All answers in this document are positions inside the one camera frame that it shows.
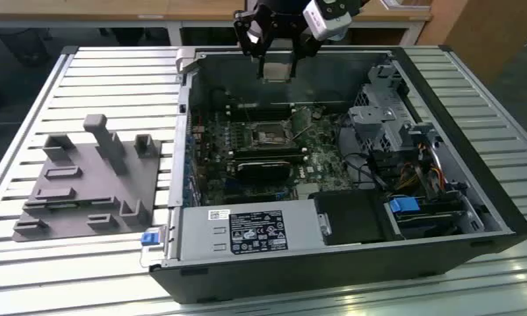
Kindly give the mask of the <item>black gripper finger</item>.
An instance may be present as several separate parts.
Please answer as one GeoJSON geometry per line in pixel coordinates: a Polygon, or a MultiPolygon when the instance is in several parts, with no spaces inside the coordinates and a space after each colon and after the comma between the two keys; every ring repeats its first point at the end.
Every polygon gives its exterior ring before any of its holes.
{"type": "Polygon", "coordinates": [[[265,52],[274,39],[273,11],[253,9],[252,11],[234,11],[233,29],[244,56],[258,60],[256,78],[264,77],[265,52]],[[252,24],[260,29],[257,40],[253,43],[248,36],[252,24]]]}
{"type": "Polygon", "coordinates": [[[296,76],[299,60],[316,56],[321,47],[321,41],[316,40],[313,35],[307,33],[308,24],[303,16],[292,22],[292,28],[290,78],[296,76]]]}

